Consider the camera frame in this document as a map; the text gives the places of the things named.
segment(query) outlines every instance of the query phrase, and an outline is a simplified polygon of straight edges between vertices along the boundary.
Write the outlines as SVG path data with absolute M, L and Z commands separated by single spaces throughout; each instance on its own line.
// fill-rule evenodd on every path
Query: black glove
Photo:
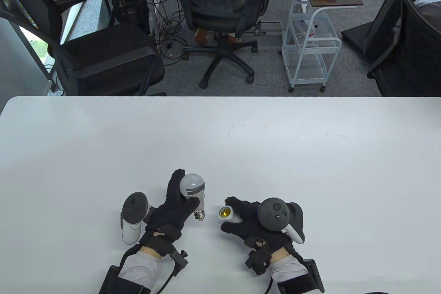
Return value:
M 160 232 L 161 239 L 172 243 L 181 237 L 181 230 L 186 219 L 196 210 L 199 205 L 197 197 L 188 200 L 181 194 L 179 185 L 185 176 L 182 169 L 176 170 L 168 182 L 167 195 L 164 204 L 159 206 L 152 214 L 145 227 L 145 234 L 139 241 L 142 245 L 153 236 L 154 232 Z
M 286 243 L 291 243 L 291 238 L 287 234 L 267 230 L 260 224 L 257 216 L 260 202 L 241 201 L 232 196 L 225 200 L 225 205 L 231 206 L 243 222 L 225 222 L 220 229 L 240 237 L 250 248 L 255 248 L 255 242 L 259 240 L 265 241 L 265 245 L 269 245 L 273 251 L 281 249 Z

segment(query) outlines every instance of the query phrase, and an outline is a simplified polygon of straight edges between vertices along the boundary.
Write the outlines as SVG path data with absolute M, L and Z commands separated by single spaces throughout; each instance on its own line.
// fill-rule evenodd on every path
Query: white table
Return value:
M 302 206 L 297 248 L 326 293 L 439 293 L 440 152 L 440 99 L 17 97 L 0 117 L 0 293 L 96 294 L 128 248 L 124 199 L 158 205 L 181 167 L 205 179 L 207 217 L 186 223 L 189 265 L 164 294 L 265 291 L 218 228 L 229 195 Z

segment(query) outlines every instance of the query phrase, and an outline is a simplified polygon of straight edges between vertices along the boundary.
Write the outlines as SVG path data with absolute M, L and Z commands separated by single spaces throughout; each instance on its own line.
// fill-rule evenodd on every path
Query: gray carpet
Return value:
M 328 10 L 328 15 L 334 24 L 337 34 L 342 30 L 372 21 L 384 0 L 363 0 L 364 5 L 357 9 Z M 262 21 L 281 21 L 285 27 L 291 0 L 271 0 L 268 11 Z M 99 1 L 88 1 L 80 13 L 74 27 L 72 37 L 90 33 L 96 29 L 99 14 Z M 175 0 L 165 3 L 165 10 L 170 15 L 176 10 Z M 267 24 L 265 28 L 277 29 L 276 24 Z M 194 32 L 183 26 L 178 34 L 192 43 Z M 251 53 L 249 49 L 238 51 L 237 54 L 255 70 L 255 82 L 245 83 L 246 74 L 235 64 L 223 61 L 214 71 L 208 89 L 202 90 L 197 84 L 208 68 L 209 56 L 191 55 L 189 61 L 180 61 L 166 67 L 164 80 L 151 87 L 149 94 L 165 91 L 168 95 L 193 96 L 325 96 L 325 97 L 376 97 L 380 96 L 375 81 L 366 78 L 368 63 L 357 56 L 349 47 L 343 44 L 334 70 L 327 83 L 326 91 L 321 93 L 319 85 L 299 85 L 293 93 L 288 93 L 288 79 L 279 55 L 281 37 L 244 36 L 243 41 L 257 39 L 259 52 Z M 174 42 L 167 51 L 175 57 L 182 52 L 182 46 Z

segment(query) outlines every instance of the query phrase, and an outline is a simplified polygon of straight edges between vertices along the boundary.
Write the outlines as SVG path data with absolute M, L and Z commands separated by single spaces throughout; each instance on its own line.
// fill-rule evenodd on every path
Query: chair leg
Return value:
M 245 48 L 245 47 L 257 48 L 258 47 L 257 46 L 257 40 L 253 40 L 253 41 L 249 41 L 249 42 L 239 42 L 239 43 L 237 43 L 235 45 L 231 45 L 229 47 L 229 49 L 231 51 L 236 51 L 238 49 L 242 49 L 242 48 Z
M 213 47 L 213 46 L 201 46 L 201 47 L 197 47 L 197 46 L 187 46 L 184 47 L 184 53 L 216 53 L 217 52 L 217 47 Z
M 246 78 L 246 82 L 247 83 L 253 83 L 254 82 L 254 70 L 252 69 L 252 67 L 250 67 L 248 64 L 246 64 L 244 61 L 242 61 L 242 59 L 240 59 L 238 56 L 236 56 L 236 54 L 228 54 L 227 59 L 235 62 L 239 67 L 241 67 L 242 69 L 245 70 L 245 72 L 248 74 L 247 78 Z
M 216 55 L 211 62 L 210 66 L 208 67 L 207 71 L 205 72 L 205 75 L 203 76 L 202 80 L 199 82 L 199 87 L 202 89 L 206 89 L 208 87 L 208 80 L 211 77 L 211 74 L 213 73 L 214 69 L 217 67 L 219 62 L 224 58 L 223 55 Z

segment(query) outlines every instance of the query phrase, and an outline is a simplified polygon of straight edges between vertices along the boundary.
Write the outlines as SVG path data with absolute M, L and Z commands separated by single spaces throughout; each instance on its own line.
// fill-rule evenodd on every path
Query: white rolling cart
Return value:
M 320 91 L 325 91 L 342 41 L 324 11 L 357 8 L 362 4 L 361 0 L 291 1 L 282 40 L 283 62 L 291 84 L 288 92 L 292 93 L 296 85 L 312 83 L 321 84 Z M 329 67 L 325 64 L 323 54 L 334 55 Z

